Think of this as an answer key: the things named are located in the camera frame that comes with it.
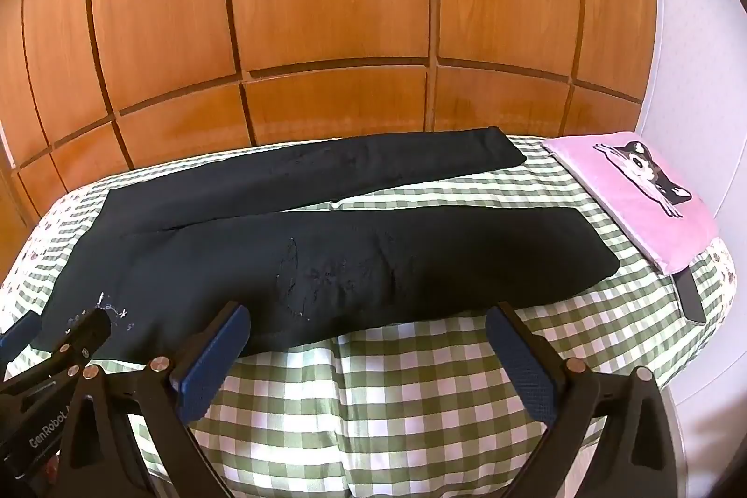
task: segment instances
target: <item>cat face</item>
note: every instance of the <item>cat face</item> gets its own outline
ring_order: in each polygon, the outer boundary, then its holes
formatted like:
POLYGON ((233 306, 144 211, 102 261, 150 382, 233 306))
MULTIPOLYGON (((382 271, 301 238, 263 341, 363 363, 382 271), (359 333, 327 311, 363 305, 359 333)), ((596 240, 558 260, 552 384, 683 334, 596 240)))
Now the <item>cat face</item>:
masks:
POLYGON ((692 199, 689 191, 672 182, 651 158, 651 152, 643 142, 633 141, 622 147, 614 147, 621 155, 627 157, 630 171, 642 180, 650 182, 669 203, 677 205, 692 199))
POLYGON ((604 153, 618 170, 638 189, 656 201, 667 216, 681 218, 675 205, 692 199, 689 191, 672 182, 651 158, 651 152, 641 141, 631 141, 625 146, 597 144, 594 149, 604 153))

